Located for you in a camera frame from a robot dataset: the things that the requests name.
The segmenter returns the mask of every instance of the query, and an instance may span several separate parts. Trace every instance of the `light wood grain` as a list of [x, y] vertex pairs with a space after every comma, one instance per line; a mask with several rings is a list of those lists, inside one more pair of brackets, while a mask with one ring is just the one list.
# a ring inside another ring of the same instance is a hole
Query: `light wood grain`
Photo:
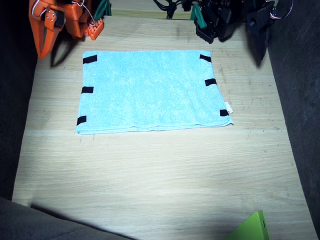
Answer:
[[[158, 0], [168, 6], [165, 0]], [[113, 16], [166, 19], [167, 12], [161, 11], [153, 0], [110, 0]], [[184, 11], [179, 4], [174, 12], [173, 19], [189, 20], [191, 11]]]
[[[317, 239], [268, 53], [256, 67], [244, 27], [208, 44], [191, 21], [104, 22], [59, 66], [38, 61], [13, 200], [141, 240], [223, 239], [261, 209], [271, 239]], [[75, 133], [84, 51], [194, 49], [212, 52], [234, 125]]]

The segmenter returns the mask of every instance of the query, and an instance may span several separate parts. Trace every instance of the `light blue towel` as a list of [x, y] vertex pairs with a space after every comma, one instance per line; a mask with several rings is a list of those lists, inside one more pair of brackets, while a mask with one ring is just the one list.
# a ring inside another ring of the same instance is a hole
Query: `light blue towel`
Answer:
[[76, 132], [148, 132], [233, 124], [214, 78], [209, 51], [84, 52]]

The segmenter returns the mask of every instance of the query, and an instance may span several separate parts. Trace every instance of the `black tape strip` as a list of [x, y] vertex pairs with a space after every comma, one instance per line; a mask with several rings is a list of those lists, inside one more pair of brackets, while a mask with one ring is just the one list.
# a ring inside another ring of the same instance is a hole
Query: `black tape strip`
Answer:
[[229, 116], [229, 113], [226, 109], [223, 109], [223, 110], [220, 110], [220, 116], [221, 117]]
[[87, 56], [83, 59], [83, 64], [90, 64], [96, 61], [98, 61], [97, 55]]
[[200, 54], [200, 59], [204, 59], [204, 60], [208, 61], [209, 63], [211, 63], [211, 57], [210, 56], [205, 56], [205, 55]]
[[81, 91], [82, 94], [93, 94], [94, 87], [93, 86], [84, 86]]
[[210, 86], [211, 84], [217, 84], [217, 81], [214, 78], [205, 80], [204, 82], [206, 87]]
[[87, 121], [87, 116], [80, 116], [78, 117], [78, 121], [76, 122], [76, 125], [78, 126], [79, 124], [85, 123]]

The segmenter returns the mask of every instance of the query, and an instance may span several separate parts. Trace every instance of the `green object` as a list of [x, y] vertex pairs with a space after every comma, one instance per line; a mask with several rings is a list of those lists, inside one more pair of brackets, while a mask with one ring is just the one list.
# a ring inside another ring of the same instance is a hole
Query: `green object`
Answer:
[[102, 0], [97, 7], [93, 19], [98, 21], [103, 16], [111, 16], [111, 5], [109, 0]]
[[270, 240], [264, 211], [257, 211], [224, 240]]
[[195, 4], [192, 7], [190, 20], [194, 21], [195, 18], [196, 18], [196, 21], [201, 29], [204, 29], [207, 27], [207, 24], [204, 20], [204, 17], [202, 16], [201, 9], [198, 4]]

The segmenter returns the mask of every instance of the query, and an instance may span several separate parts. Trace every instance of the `black plastic part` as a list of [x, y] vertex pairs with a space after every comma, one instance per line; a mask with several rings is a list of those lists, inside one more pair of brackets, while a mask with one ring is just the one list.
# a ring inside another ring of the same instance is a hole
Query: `black plastic part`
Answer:
[[211, 63], [211, 57], [210, 56], [205, 56], [205, 55], [200, 54], [199, 59], [203, 59], [203, 60], [206, 60], [207, 62]]
[[181, 0], [181, 4], [185, 12], [191, 11], [192, 0]]
[[214, 38], [216, 37], [216, 33], [213, 32], [212, 28], [207, 25], [205, 28], [201, 29], [196, 18], [194, 18], [194, 24], [196, 35], [205, 40], [207, 43], [212, 44], [214, 42]]
[[247, 30], [254, 42], [255, 51], [260, 60], [262, 60], [266, 54], [270, 36], [270, 26], [274, 23], [270, 18], [270, 12], [274, 7], [274, 3], [274, 1], [266, 2], [261, 9], [249, 12], [246, 16]]
[[56, 20], [54, 26], [63, 27], [65, 25], [65, 13], [63, 11], [55, 10]]
[[82, 94], [93, 94], [94, 87], [93, 86], [84, 86], [81, 91]]
[[229, 116], [229, 113], [226, 109], [222, 109], [220, 110], [220, 116], [221, 117]]
[[205, 86], [208, 87], [212, 84], [217, 84], [217, 81], [216, 81], [216, 79], [211, 78], [211, 79], [205, 80], [204, 83], [205, 83]]
[[98, 60], [97, 55], [87, 56], [83, 59], [83, 64], [90, 64], [90, 63], [96, 62], [97, 60]]
[[79, 124], [85, 123], [87, 121], [87, 116], [80, 116], [78, 117], [78, 121], [76, 122], [76, 125], [78, 126]]

